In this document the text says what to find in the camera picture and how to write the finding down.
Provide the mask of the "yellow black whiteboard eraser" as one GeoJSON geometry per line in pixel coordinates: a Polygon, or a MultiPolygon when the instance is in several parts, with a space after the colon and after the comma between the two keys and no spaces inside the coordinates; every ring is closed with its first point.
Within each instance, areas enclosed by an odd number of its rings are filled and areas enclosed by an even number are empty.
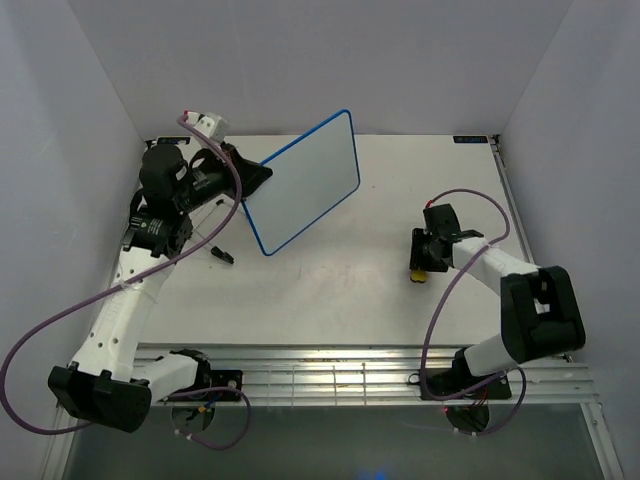
{"type": "Polygon", "coordinates": [[[419,283],[419,284],[424,284],[427,282],[429,277],[429,274],[424,271],[424,270],[420,270],[420,269],[414,269],[410,271],[410,281],[413,283],[419,283]]]}

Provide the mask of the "blue framed whiteboard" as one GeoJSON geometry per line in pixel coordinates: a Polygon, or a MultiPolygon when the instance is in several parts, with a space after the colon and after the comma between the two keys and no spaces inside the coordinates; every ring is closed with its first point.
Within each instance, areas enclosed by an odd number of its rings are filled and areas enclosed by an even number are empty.
{"type": "Polygon", "coordinates": [[[261,164],[272,176],[243,208],[262,254],[272,256],[360,187],[351,112],[337,111],[261,164]]]}

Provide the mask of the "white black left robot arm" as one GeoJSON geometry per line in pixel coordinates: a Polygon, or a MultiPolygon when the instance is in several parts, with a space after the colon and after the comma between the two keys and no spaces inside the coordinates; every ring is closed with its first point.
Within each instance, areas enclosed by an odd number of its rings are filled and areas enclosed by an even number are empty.
{"type": "Polygon", "coordinates": [[[273,175],[231,144],[221,150],[201,148],[190,159],[172,143],[145,151],[120,255],[124,277],[114,282],[115,293],[70,364],[54,367],[48,378],[71,416],[131,433],[153,403],[177,392],[194,400],[210,392],[211,367],[197,350],[172,350],[143,368],[134,358],[160,290],[192,236],[191,213],[220,195],[248,197],[273,175]]]}

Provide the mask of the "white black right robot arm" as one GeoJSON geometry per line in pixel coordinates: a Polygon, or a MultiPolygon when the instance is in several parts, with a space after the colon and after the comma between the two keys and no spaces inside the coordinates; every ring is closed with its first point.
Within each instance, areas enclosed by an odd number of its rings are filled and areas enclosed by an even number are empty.
{"type": "Polygon", "coordinates": [[[428,206],[425,226],[412,232],[414,273],[471,275],[497,294],[500,331],[459,350],[449,369],[429,375],[418,370],[424,400],[474,397],[494,378],[540,358],[577,351],[586,332],[569,273],[520,260],[480,232],[461,228],[449,204],[428,206]]]}

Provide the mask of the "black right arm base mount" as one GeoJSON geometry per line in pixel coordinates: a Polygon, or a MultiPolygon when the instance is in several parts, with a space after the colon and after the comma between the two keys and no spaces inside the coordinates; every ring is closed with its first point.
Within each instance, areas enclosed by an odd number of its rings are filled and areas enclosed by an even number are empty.
{"type": "Polygon", "coordinates": [[[466,390],[466,393],[454,397],[454,400],[508,400],[512,398],[509,381],[505,375],[498,377],[494,374],[460,380],[456,379],[449,370],[428,368],[426,370],[427,388],[422,386],[418,371],[412,372],[408,376],[407,384],[417,386],[420,390],[420,399],[424,401],[451,396],[463,390],[466,390]]]}

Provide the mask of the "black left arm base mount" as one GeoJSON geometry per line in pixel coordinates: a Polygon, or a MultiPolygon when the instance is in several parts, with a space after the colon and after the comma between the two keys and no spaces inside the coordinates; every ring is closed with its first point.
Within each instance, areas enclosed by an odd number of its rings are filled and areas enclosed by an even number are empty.
{"type": "Polygon", "coordinates": [[[235,402],[240,395],[232,389],[241,390],[244,372],[237,369],[210,370],[197,373],[195,383],[168,397],[170,401],[192,401],[206,404],[209,402],[235,402]]]}

